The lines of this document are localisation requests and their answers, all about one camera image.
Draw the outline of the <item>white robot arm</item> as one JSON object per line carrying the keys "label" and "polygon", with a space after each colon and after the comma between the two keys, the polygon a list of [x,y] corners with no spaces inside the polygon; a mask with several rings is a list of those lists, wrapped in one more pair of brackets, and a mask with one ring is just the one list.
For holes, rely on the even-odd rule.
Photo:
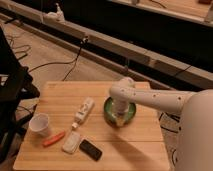
{"label": "white robot arm", "polygon": [[213,171],[213,89],[143,90],[135,88],[132,78],[124,77],[110,87],[109,94],[118,114],[128,103],[180,114],[175,171]]}

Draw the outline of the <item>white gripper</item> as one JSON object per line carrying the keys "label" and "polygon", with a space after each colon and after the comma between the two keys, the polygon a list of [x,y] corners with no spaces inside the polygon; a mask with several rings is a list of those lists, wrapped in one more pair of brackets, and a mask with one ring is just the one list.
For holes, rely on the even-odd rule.
{"label": "white gripper", "polygon": [[[115,99],[114,100],[114,112],[117,115],[124,115],[128,111],[129,103],[124,100]],[[125,125],[125,118],[123,116],[116,117],[116,125],[118,127],[123,127]]]}

